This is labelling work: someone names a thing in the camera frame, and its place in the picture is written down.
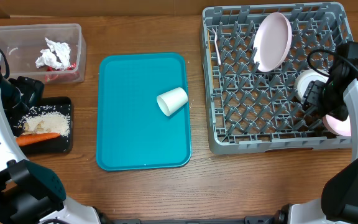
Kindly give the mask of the white bowl with peanuts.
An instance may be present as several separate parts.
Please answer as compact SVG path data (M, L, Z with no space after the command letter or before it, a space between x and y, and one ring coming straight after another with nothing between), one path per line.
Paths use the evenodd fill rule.
M323 70L319 70L324 75L314 71L313 69L305 70L300 73L295 79L293 88L296 90L296 98L301 101L302 97L309 85L310 82L319 80L326 83L328 80L329 74Z

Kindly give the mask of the white bowl with scraps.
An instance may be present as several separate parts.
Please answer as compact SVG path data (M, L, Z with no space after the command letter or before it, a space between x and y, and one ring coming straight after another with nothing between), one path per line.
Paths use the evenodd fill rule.
M330 115L323 117L323 124L328 131L339 136L351 136L351 122L348 116L345 121L338 120Z

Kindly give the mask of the red snack wrapper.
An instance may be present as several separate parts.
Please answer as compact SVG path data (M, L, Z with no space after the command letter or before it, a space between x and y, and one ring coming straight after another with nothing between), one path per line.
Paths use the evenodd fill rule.
M45 81L48 82L70 82L78 78L76 72L70 72L76 68L76 63L71 64L66 69L55 69L52 67L47 67L45 75Z

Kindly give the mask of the orange carrot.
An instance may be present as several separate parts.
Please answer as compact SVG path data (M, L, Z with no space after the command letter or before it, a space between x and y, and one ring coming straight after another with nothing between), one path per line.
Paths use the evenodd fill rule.
M42 141L47 141L49 139L55 139L59 137L59 133L42 133L42 134L28 134L21 135L16 138L16 143L18 146L27 146L30 144L35 144Z

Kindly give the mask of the white napkin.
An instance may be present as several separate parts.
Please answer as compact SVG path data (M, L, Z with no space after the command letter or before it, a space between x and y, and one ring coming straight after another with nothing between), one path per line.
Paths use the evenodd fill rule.
M47 49L40 51L41 56L35 61L37 68L48 66L56 70L66 70L71 66L71 48L66 42L54 42L45 38Z

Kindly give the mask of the grey dishwasher rack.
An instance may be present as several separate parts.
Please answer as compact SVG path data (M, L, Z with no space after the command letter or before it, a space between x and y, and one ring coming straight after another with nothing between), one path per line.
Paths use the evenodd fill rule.
M258 70L259 63L254 63L254 39L262 21L274 12L289 20L292 42L284 62L264 73ZM212 28L218 34L221 66ZM311 65L328 70L333 58L326 51L352 39L345 9L338 2L205 8L201 49L210 150L242 154L288 148L349 148L349 137L328 131L314 108L302 108L293 86Z

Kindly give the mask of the white round plate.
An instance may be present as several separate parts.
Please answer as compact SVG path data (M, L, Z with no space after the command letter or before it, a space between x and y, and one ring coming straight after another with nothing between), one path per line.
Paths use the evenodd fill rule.
M291 40L289 20L279 12L269 14L260 24L254 39L254 63L259 63L258 70L270 72L278 68L289 53Z

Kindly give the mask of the white paper cup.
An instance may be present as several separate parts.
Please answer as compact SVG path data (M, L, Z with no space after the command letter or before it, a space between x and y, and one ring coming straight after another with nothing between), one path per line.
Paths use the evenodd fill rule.
M171 116L187 102L188 95L181 87L157 96L157 104L165 116Z

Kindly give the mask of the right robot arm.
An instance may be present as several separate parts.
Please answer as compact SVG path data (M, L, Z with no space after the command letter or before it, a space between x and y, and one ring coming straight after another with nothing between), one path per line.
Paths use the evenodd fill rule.
M286 205L269 223L358 223L358 42L340 44L326 82L311 81L301 101L315 106L320 117L350 120L352 161L324 186L321 198Z

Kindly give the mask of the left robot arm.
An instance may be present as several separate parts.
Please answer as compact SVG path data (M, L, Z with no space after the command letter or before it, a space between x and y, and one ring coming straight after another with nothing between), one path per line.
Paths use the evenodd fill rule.
M9 121L27 114L42 99L44 84L10 78L0 65L0 222L109 223L94 207L69 197L53 170L28 160Z

